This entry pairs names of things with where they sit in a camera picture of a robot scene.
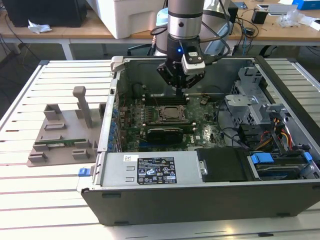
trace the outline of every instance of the warning label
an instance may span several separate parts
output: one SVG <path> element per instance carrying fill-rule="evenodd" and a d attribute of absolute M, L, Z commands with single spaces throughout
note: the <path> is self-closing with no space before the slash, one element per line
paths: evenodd
<path fill-rule="evenodd" d="M 173 157 L 138 158 L 137 183 L 176 184 L 176 167 Z"/>

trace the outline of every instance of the yellow wire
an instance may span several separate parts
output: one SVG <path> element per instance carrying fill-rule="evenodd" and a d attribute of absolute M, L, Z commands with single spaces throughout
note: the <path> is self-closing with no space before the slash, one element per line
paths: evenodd
<path fill-rule="evenodd" d="M 270 143 L 271 140 L 272 140 L 272 138 L 269 138 L 267 141 L 265 141 L 262 145 L 260 145 L 259 147 L 257 147 L 255 150 L 258 150 L 258 149 L 264 147 L 265 145 L 267 145 L 268 143 Z"/>
<path fill-rule="evenodd" d="M 285 134 L 284 132 L 282 132 L 281 134 L 282 134 L 283 136 L 285 136 L 286 142 L 287 142 L 287 144 L 288 144 L 288 147 L 290 147 L 290 146 L 289 146 L 289 138 L 288 138 L 287 134 Z"/>

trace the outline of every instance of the white plastic bag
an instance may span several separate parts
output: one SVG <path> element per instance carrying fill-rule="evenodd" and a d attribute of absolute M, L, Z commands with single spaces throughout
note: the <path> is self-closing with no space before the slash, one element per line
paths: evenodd
<path fill-rule="evenodd" d="M 40 34 L 40 33 L 52 31 L 50 26 L 47 24 L 46 25 L 39 25 L 39 24 L 35 24 L 35 23 L 31 22 L 30 20 L 28 20 L 28 22 L 29 22 L 28 29 L 30 29 L 35 34 Z"/>
<path fill-rule="evenodd" d="M 286 15 L 281 15 L 277 18 L 276 23 L 281 27 L 292 27 L 292 26 L 300 26 L 298 21 L 304 16 L 298 12 L 297 9 L 290 10 Z"/>

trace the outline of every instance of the motherboard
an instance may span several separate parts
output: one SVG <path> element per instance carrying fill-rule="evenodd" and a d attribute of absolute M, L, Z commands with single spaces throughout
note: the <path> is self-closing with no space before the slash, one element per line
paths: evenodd
<path fill-rule="evenodd" d="M 208 96 L 145 97 L 119 107 L 123 152 L 194 151 L 225 147 L 218 102 Z"/>

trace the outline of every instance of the blue latch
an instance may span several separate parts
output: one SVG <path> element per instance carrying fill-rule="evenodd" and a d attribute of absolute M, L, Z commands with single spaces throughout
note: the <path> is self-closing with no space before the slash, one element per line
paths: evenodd
<path fill-rule="evenodd" d="M 90 168 L 80 168 L 78 172 L 78 177 L 90 177 Z"/>
<path fill-rule="evenodd" d="M 251 159 L 254 164 L 273 164 L 275 162 L 271 154 L 267 152 L 254 153 Z"/>
<path fill-rule="evenodd" d="M 304 155 L 305 159 L 308 161 L 308 163 L 311 163 L 311 161 L 312 161 L 311 154 L 306 151 L 303 155 Z"/>

